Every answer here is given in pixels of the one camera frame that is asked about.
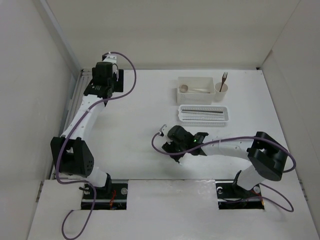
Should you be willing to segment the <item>black chopstick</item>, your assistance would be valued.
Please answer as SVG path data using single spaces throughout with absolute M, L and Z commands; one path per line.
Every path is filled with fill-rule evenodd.
M 206 113 L 223 113 L 222 110 L 197 110 L 197 109 L 182 109 L 182 112 L 206 112 Z

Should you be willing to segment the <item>dark grey chopstick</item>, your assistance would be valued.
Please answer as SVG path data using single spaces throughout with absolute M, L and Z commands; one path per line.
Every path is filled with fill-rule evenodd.
M 193 114 L 206 114 L 206 115 L 222 115 L 223 111 L 207 111 L 207 110 L 189 110 L 189 109 L 183 109 L 181 110 L 183 113 L 193 113 Z

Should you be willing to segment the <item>brown fork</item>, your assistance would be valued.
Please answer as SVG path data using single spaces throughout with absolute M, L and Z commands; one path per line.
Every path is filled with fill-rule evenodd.
M 219 92 L 222 91 L 222 88 L 223 88 L 223 86 L 224 86 L 224 83 L 225 83 L 226 80 L 227 80 L 227 77 L 228 77 L 228 72 L 224 72 L 223 75 L 222 75 L 222 78 L 221 78 L 221 85 L 220 85 Z

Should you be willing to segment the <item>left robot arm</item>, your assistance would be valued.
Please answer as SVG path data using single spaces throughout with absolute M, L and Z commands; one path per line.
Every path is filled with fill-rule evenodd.
M 86 143 L 100 112 L 114 92 L 124 91 L 123 73 L 116 60 L 103 60 L 92 68 L 92 79 L 83 92 L 82 101 L 71 124 L 60 137 L 50 142 L 56 172 L 90 182 L 100 198 L 111 195 L 111 177 L 95 166 L 94 157 Z

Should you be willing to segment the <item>beige wooden spoon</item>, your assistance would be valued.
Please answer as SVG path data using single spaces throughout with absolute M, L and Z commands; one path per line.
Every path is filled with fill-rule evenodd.
M 191 89 L 188 87 L 186 84 L 182 84 L 179 86 L 179 90 L 182 93 L 200 93 L 200 94 L 209 94 L 209 91 L 203 91 L 203 90 L 196 90 L 196 89 Z

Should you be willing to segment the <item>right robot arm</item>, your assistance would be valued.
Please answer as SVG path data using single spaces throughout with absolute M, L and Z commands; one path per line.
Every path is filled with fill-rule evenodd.
M 279 182 L 285 171 L 288 151 L 265 132 L 254 136 L 214 138 L 207 132 L 192 134 L 180 125 L 163 125 L 160 136 L 166 138 L 162 149 L 176 162 L 185 154 L 193 156 L 226 156 L 246 160 L 250 166 L 240 170 L 232 183 L 232 193 L 243 197 L 265 180 Z

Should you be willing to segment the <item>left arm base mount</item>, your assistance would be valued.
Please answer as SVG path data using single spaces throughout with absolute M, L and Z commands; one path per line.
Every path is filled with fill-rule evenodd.
M 109 190 L 96 187 L 94 210 L 126 210 L 128 196 L 128 180 L 113 180 Z M 94 190 L 88 184 L 79 187 L 83 192 L 80 203 L 81 210 L 90 210 L 94 200 Z

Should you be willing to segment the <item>silver metal chopstick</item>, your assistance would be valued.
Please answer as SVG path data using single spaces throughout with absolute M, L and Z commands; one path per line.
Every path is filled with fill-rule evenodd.
M 224 116 L 218 115 L 184 115 L 183 121 L 224 121 Z

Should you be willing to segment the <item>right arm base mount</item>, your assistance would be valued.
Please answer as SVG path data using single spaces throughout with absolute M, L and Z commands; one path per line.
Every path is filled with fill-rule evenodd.
M 220 210 L 264 210 L 260 185 L 245 190 L 230 180 L 216 181 L 217 204 Z

